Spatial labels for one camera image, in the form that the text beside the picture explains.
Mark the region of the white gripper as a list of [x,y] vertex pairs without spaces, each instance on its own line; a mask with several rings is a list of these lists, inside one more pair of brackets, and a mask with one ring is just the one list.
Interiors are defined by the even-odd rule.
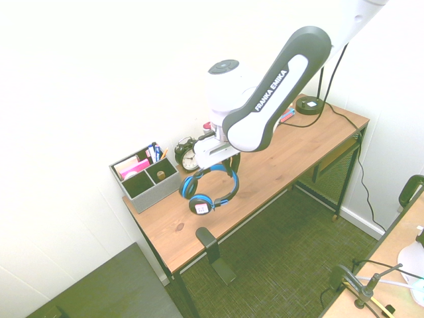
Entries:
[[229,142],[219,140],[214,133],[200,136],[193,145],[193,150],[200,169],[210,168],[226,160],[226,171],[229,177],[233,176],[233,171],[237,173],[239,170],[240,151],[231,146]]

